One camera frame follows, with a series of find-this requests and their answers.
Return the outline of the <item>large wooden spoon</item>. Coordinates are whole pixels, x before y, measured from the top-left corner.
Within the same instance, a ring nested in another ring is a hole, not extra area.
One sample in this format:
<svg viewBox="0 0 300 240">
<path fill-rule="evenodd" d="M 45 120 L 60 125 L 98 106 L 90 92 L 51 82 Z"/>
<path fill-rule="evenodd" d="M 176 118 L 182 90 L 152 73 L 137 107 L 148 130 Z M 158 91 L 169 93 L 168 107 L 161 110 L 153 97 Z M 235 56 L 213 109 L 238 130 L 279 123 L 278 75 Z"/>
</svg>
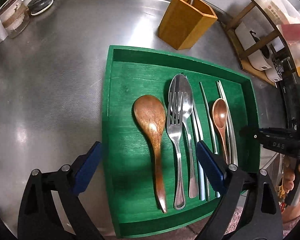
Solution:
<svg viewBox="0 0 300 240">
<path fill-rule="evenodd" d="M 136 99 L 133 110 L 139 126 L 153 148 L 155 192 L 162 212 L 166 213 L 166 192 L 161 165 L 161 140 L 166 124 L 165 109 L 158 98 L 143 95 Z"/>
</svg>

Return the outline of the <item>small wooden spoon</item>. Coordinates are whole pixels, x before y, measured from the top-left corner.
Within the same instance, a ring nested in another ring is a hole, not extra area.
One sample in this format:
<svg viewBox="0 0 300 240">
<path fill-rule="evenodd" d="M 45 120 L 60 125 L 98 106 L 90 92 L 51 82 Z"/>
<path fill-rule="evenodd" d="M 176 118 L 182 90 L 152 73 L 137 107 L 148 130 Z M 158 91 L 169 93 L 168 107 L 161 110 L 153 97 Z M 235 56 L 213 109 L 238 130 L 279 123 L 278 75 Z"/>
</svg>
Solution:
<svg viewBox="0 0 300 240">
<path fill-rule="evenodd" d="M 229 164 L 228 149 L 226 146 L 226 123 L 228 117 L 228 110 L 226 108 L 225 101 L 222 98 L 218 98 L 212 107 L 212 120 L 219 132 L 222 142 L 223 158 L 227 164 Z"/>
</svg>

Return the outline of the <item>white paper roll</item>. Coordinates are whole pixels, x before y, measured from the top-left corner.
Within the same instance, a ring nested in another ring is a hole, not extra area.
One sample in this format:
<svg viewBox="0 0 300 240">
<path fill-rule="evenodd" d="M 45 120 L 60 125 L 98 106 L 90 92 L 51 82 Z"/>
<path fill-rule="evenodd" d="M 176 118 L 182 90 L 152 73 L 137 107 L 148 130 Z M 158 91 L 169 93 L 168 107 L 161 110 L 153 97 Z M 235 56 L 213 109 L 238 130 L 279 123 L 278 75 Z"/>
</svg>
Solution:
<svg viewBox="0 0 300 240">
<path fill-rule="evenodd" d="M 256 33 L 249 30 L 243 22 L 235 29 L 235 34 L 244 50 L 247 50 L 260 40 Z M 249 55 L 248 60 L 256 70 L 264 71 L 273 67 L 271 53 L 267 45 Z"/>
</svg>

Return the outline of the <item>wooden rack shelf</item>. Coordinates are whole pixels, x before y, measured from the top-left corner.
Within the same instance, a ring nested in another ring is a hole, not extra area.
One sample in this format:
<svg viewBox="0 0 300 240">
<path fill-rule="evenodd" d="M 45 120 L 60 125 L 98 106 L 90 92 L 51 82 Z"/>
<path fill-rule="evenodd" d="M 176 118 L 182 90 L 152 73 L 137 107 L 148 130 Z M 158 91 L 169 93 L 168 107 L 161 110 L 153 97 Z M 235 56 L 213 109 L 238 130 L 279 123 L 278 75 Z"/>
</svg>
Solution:
<svg viewBox="0 0 300 240">
<path fill-rule="evenodd" d="M 243 22 L 254 8 L 273 28 L 265 36 Z M 287 0 L 269 0 L 264 6 L 252 0 L 224 30 L 245 72 L 271 85 L 293 73 L 300 76 L 300 13 Z"/>
</svg>

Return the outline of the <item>green wooden tray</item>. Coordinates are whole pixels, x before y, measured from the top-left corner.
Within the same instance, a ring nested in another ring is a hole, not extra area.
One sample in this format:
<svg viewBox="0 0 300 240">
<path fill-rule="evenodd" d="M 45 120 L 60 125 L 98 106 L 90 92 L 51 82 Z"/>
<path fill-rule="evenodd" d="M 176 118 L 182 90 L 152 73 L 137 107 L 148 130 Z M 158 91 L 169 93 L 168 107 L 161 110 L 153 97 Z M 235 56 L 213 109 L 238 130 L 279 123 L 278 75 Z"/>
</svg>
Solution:
<svg viewBox="0 0 300 240">
<path fill-rule="evenodd" d="M 211 146 L 206 103 L 218 98 L 221 81 L 236 132 L 238 165 L 255 172 L 260 146 L 239 135 L 248 125 L 258 126 L 251 80 L 238 72 L 189 56 L 138 47 L 115 46 L 108 50 L 102 99 L 103 164 L 111 218 L 118 238 L 136 238 L 168 232 L 192 224 L 214 211 L 215 193 L 209 200 L 187 198 L 182 210 L 173 207 L 176 157 L 168 135 L 162 136 L 162 169 L 168 211 L 158 207 L 153 183 L 153 151 L 139 129 L 133 103 L 142 95 L 167 103 L 172 78 L 187 76 L 194 95 L 204 141 Z"/>
</svg>

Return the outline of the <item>clear plastic bag with items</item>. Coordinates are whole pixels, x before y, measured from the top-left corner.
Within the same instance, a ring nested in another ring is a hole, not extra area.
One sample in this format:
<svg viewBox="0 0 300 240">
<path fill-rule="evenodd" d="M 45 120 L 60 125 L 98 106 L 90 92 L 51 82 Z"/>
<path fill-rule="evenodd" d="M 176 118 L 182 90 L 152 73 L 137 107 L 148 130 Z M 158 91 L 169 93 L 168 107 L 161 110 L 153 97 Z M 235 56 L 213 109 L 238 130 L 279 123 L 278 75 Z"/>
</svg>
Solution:
<svg viewBox="0 0 300 240">
<path fill-rule="evenodd" d="M 287 42 L 295 65 L 300 67 L 300 13 L 288 0 L 267 0 L 264 10 Z"/>
</svg>

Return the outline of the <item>large steel spoon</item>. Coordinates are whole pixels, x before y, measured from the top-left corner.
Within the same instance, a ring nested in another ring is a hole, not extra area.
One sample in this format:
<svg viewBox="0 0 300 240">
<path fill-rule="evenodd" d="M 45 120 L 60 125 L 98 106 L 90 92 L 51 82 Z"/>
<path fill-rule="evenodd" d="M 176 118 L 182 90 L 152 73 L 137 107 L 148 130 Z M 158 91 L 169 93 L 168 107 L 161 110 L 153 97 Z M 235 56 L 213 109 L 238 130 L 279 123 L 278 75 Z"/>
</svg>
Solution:
<svg viewBox="0 0 300 240">
<path fill-rule="evenodd" d="M 173 77 L 170 87 L 174 88 L 176 92 L 182 92 L 183 94 L 183 127 L 185 129 L 187 138 L 187 150 L 189 156 L 189 197 L 195 198 L 198 196 L 198 183 L 195 176 L 194 159 L 193 159 L 193 148 L 192 148 L 192 136 L 190 134 L 188 119 L 193 112 L 193 92 L 191 85 L 184 74 L 177 74 Z"/>
</svg>

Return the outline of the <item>wooden utensil holder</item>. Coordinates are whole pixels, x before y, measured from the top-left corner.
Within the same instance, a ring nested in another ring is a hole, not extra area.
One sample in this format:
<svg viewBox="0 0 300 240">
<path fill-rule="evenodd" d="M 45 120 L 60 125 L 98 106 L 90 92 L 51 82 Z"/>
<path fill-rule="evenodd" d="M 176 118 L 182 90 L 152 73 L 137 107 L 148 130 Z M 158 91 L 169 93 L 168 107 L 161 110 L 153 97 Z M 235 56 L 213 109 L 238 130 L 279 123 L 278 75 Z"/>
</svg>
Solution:
<svg viewBox="0 0 300 240">
<path fill-rule="evenodd" d="M 171 0 L 158 27 L 158 37 L 176 50 L 190 49 L 218 20 L 202 0 Z"/>
</svg>

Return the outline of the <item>glass jar with label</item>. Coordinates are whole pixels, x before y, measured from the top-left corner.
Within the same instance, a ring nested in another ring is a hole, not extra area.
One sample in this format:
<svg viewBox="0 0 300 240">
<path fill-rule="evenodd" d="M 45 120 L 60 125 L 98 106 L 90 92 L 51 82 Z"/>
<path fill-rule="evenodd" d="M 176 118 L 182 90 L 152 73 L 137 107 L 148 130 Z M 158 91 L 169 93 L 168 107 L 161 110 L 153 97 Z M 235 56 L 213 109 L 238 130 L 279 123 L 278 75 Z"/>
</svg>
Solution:
<svg viewBox="0 0 300 240">
<path fill-rule="evenodd" d="M 27 7 L 22 0 L 8 0 L 0 9 L 0 21 L 9 38 L 17 37 L 30 22 Z"/>
</svg>

